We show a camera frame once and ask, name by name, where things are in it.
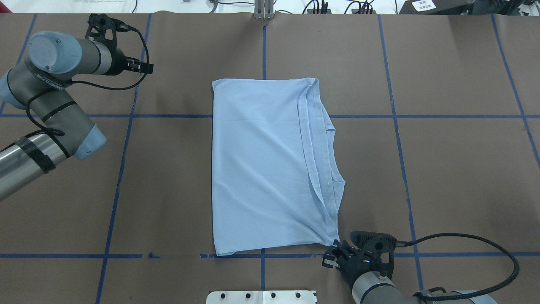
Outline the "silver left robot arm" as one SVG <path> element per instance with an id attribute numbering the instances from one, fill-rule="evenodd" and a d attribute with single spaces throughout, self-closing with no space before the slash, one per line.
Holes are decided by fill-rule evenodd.
<path id="1" fill-rule="evenodd" d="M 76 75 L 115 76 L 122 71 L 154 71 L 150 60 L 126 57 L 115 41 L 41 31 L 27 57 L 1 78 L 1 99 L 25 111 L 37 127 L 1 151 L 1 199 L 8 198 L 70 157 L 79 160 L 106 144 L 96 123 L 67 92 Z"/>

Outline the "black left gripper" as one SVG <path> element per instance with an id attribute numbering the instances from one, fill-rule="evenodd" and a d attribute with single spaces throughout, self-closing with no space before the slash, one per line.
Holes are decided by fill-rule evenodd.
<path id="1" fill-rule="evenodd" d="M 142 74 L 153 74 L 154 73 L 154 64 L 143 62 L 136 58 L 126 58 L 123 51 L 116 47 L 110 48 L 111 54 L 111 65 L 109 68 L 109 75 L 116 76 L 122 73 L 123 71 L 131 71 Z"/>

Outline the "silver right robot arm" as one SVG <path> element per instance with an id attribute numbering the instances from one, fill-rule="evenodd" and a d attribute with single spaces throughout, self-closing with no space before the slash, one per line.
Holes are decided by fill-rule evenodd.
<path id="1" fill-rule="evenodd" d="M 389 236 L 357 237 L 334 243 L 323 255 L 322 266 L 337 269 L 356 304 L 495 304 L 482 291 L 447 292 L 442 287 L 420 290 L 405 296 L 392 281 L 394 250 L 407 246 Z"/>

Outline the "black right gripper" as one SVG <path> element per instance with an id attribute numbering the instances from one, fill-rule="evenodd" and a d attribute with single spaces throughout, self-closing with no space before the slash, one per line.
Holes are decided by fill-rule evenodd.
<path id="1" fill-rule="evenodd" d="M 393 278 L 393 252 L 389 253 L 389 262 L 383 263 L 370 255 L 360 256 L 359 251 L 352 248 L 347 241 L 334 240 L 323 254 L 322 267 L 338 269 L 349 288 L 361 275 L 371 271 L 382 272 L 388 279 Z"/>

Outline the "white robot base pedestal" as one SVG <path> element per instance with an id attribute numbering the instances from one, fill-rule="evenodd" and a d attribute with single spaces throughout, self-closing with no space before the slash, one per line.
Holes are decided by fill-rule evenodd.
<path id="1" fill-rule="evenodd" d="M 210 292 L 207 304 L 316 304 L 312 290 L 243 290 Z"/>

